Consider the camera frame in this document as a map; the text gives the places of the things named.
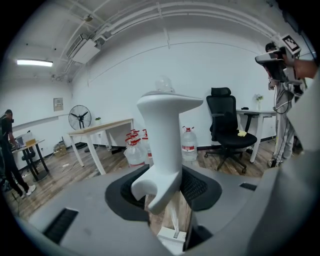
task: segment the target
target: red label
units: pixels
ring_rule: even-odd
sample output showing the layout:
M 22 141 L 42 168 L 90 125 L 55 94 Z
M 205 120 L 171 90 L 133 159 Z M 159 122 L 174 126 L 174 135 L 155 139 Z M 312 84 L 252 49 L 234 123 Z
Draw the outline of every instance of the red label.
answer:
M 182 151 L 183 152 L 194 152 L 195 146 L 182 146 Z
M 184 150 L 194 150 L 195 146 L 182 146 Z
M 144 166 L 145 162 L 138 163 L 138 164 L 130 164 L 130 167 L 135 167 L 135 166 Z

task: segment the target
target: white flower vase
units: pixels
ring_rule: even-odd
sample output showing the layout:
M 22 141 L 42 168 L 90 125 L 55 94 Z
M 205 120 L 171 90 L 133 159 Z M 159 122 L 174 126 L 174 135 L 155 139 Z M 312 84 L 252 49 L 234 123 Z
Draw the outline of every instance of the white flower vase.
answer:
M 261 100 L 258 100 L 257 110 L 261 111 Z

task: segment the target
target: white desk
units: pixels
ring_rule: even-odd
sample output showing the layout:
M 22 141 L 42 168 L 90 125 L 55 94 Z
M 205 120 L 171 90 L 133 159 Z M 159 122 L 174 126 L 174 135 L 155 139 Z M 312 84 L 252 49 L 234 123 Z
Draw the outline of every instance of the white desk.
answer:
M 239 115 L 243 115 L 245 113 L 250 113 L 250 114 L 259 114 L 258 116 L 253 116 L 254 118 L 258 118 L 258 126 L 256 128 L 256 133 L 255 136 L 257 138 L 256 143 L 254 144 L 253 147 L 253 152 L 250 158 L 250 162 L 253 163 L 256 159 L 259 144 L 261 142 L 261 136 L 262 136 L 262 130 L 264 126 L 264 119 L 265 118 L 271 118 L 277 114 L 277 112 L 273 110 L 245 110 L 245 109 L 237 109 L 236 113 Z
M 76 136 L 85 136 L 86 140 L 87 140 L 87 145 L 89 147 L 91 156 L 92 156 L 92 158 L 94 160 L 94 163 L 95 163 L 96 167 L 98 168 L 99 172 L 102 175 L 106 174 L 106 171 L 103 168 L 103 166 L 102 166 L 102 164 L 101 164 L 101 162 L 100 162 L 100 160 L 98 158 L 97 152 L 95 150 L 94 144 L 93 144 L 92 139 L 91 139 L 91 135 L 99 133 L 101 131 L 105 131 L 105 134 L 106 134 L 106 147 L 107 147 L 107 149 L 110 150 L 112 148 L 111 147 L 111 140 L 110 140 L 110 135 L 107 132 L 107 130 L 111 129 L 111 128 L 114 128 L 114 127 L 123 126 L 123 125 L 126 125 L 126 124 L 131 124 L 131 129 L 133 129 L 134 128 L 134 120 L 133 120 L 133 118 L 120 120 L 120 121 L 116 121 L 116 122 L 103 123 L 103 124 L 96 125 L 96 126 L 91 126 L 91 127 L 85 128 L 85 129 L 79 129 L 79 130 L 75 130 L 73 132 L 69 132 L 68 135 L 69 135 L 70 140 L 71 140 L 72 148 L 74 150 L 76 158 L 78 159 L 79 164 L 82 167 L 85 166 L 84 163 L 82 162 L 82 160 L 80 158 L 80 155 L 78 153 L 78 150 L 76 148 L 74 137 L 76 137 Z

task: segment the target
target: cable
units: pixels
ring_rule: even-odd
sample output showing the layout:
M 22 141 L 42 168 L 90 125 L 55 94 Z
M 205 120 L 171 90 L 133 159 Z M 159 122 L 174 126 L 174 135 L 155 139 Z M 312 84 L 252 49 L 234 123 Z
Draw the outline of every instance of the cable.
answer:
M 288 121 L 289 121 L 289 120 L 288 120 L 288 118 L 287 118 L 287 119 L 286 119 L 286 124 L 285 124 L 285 129 L 284 129 L 284 135 L 283 135 L 282 142 L 281 142 L 281 145 L 280 145 L 280 148 L 279 148 L 279 152 L 278 152 L 278 154 L 276 155 L 276 158 L 272 161 L 271 167 L 275 167 L 276 164 L 277 164 L 277 159 L 278 159 L 278 156 L 279 156 L 279 154 L 280 154 L 280 150 L 281 150 L 282 144 L 284 143 L 284 140 L 285 140 Z
M 77 161 L 75 161 L 75 162 L 73 163 L 73 165 L 71 166 L 71 168 L 70 168 L 69 170 L 67 170 L 67 171 L 64 172 L 65 169 L 63 169 L 61 173 L 62 173 L 62 174 L 66 174 L 67 172 L 71 171 L 71 169 L 75 166 L 76 162 L 77 162 Z
M 54 155 L 54 153 L 55 153 L 55 152 L 53 152 L 53 153 L 49 156 L 48 159 L 47 159 L 47 157 L 45 157 L 45 159 L 46 159 L 46 160 L 49 160 L 49 159 Z
M 276 109 L 276 92 L 277 92 L 277 87 L 276 87 L 275 90 L 274 90 L 274 96 L 273 96 L 273 106 L 274 106 L 274 110 L 275 110 L 275 112 L 277 112 L 278 114 L 285 114 L 285 113 L 287 113 L 287 112 L 289 111 L 289 91 L 286 90 L 288 102 L 287 102 L 286 110 L 285 110 L 283 113 L 278 112 L 277 109 Z
M 282 114 L 285 114 L 285 113 L 287 113 L 287 112 L 289 111 L 289 103 L 290 103 L 290 102 L 289 102 L 289 91 L 286 90 L 288 102 L 286 103 L 287 106 L 286 106 L 285 112 L 282 112 L 282 113 L 281 113 L 281 112 L 278 112 L 277 109 L 276 109 L 276 104 L 275 104 L 276 92 L 277 92 L 277 88 L 275 88 L 275 90 L 274 90 L 274 97 L 273 97 L 274 110 L 275 110 L 275 112 L 277 112 L 278 114 L 281 114 L 281 115 L 282 115 Z M 271 167 L 275 167 L 276 164 L 277 164 L 277 159 L 278 159 L 278 156 L 279 156 L 279 154 L 280 154 L 280 150 L 281 150 L 282 144 L 284 143 L 284 140 L 285 140 L 288 121 L 289 121 L 289 120 L 288 120 L 288 118 L 287 118 L 287 119 L 286 119 L 286 124 L 285 124 L 285 129 L 284 129 L 284 134 L 283 134 L 283 138 L 282 138 L 282 142 L 281 142 L 281 145 L 280 145 L 280 148 L 279 148 L 279 151 L 278 151 L 278 154 L 277 154 L 276 158 L 272 161 Z

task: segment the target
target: person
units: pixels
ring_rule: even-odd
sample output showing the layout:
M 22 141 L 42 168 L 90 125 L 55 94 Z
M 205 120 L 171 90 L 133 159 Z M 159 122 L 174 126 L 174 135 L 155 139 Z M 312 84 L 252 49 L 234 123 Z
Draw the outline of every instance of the person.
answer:
M 277 49 L 274 42 L 270 42 L 265 46 L 265 51 L 272 52 Z M 271 167 L 272 162 L 276 160 L 275 166 L 279 166 L 284 160 L 291 157 L 292 149 L 294 145 L 295 130 L 289 119 L 287 113 L 292 107 L 292 100 L 294 94 L 288 90 L 288 85 L 275 81 L 269 75 L 269 90 L 275 90 L 275 106 L 274 109 L 277 113 L 277 140 L 275 143 L 272 159 L 267 162 L 267 165 Z
M 17 168 L 15 158 L 11 152 L 10 142 L 18 149 L 19 145 L 17 144 L 15 137 L 12 134 L 12 123 L 13 123 L 13 113 L 10 109 L 5 112 L 5 116 L 1 120 L 1 130 L 2 130 L 2 139 L 0 140 L 1 143 L 1 153 L 2 153 L 2 160 L 4 164 L 4 174 L 6 180 L 9 182 L 11 188 L 13 188 L 21 198 L 30 196 L 33 191 L 36 189 L 36 185 L 28 186 L 28 184 L 24 181 L 19 173 Z M 20 189 L 20 187 L 14 181 L 13 176 L 15 177 L 16 181 L 23 187 L 25 194 Z

